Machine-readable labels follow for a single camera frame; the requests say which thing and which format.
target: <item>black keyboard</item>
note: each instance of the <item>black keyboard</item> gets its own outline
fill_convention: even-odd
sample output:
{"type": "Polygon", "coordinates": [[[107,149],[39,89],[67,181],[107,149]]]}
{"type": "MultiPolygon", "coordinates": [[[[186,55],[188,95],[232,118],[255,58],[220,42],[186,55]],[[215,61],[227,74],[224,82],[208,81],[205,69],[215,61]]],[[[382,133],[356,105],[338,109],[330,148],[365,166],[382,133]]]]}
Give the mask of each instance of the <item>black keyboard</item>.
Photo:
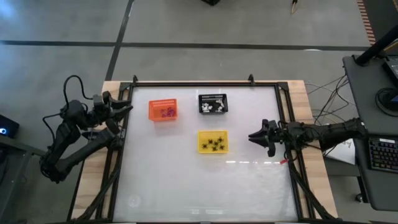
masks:
{"type": "Polygon", "coordinates": [[[381,139],[369,140],[371,169],[398,173],[398,144],[381,139]]]}

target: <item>gray floor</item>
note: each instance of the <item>gray floor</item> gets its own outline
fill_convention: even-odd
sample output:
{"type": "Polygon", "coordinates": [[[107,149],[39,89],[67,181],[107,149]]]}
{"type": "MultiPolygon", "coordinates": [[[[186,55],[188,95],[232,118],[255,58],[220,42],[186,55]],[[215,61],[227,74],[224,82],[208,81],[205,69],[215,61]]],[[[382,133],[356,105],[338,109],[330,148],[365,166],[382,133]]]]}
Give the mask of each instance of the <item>gray floor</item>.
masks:
{"type": "MultiPolygon", "coordinates": [[[[135,0],[125,42],[367,46],[369,42],[355,0],[302,0],[290,15],[291,0],[221,0],[210,7],[199,0],[135,0]]],[[[127,0],[0,0],[0,40],[114,42],[127,0]]],[[[41,117],[63,106],[65,78],[79,74],[88,95],[99,93],[113,47],[44,47],[0,45],[0,114],[21,124],[18,140],[45,148],[50,133],[41,117]]],[[[360,52],[303,50],[143,49],[120,51],[113,80],[258,80],[301,79],[322,85],[343,75],[342,57],[360,52]]],[[[328,85],[334,89],[336,83],[328,85]]],[[[315,87],[307,85],[307,90],[315,87]]],[[[349,87],[341,89],[353,101],[349,87]]],[[[310,95],[320,109],[328,90],[310,95]]],[[[69,98],[81,100],[71,80],[69,98]]],[[[336,100],[330,110],[343,105],[336,100]]],[[[356,115],[354,106],[339,111],[356,115]]],[[[59,118],[50,120],[55,128],[59,118]]],[[[323,123],[333,122],[325,119],[323,123]]],[[[80,140],[67,154],[82,146],[80,140]]],[[[38,158],[31,160],[15,202],[14,216],[29,223],[64,221],[78,167],[55,184],[42,177],[38,158]]],[[[398,213],[377,212],[358,204],[355,179],[330,179],[340,217],[351,221],[393,221],[398,213]]]]}

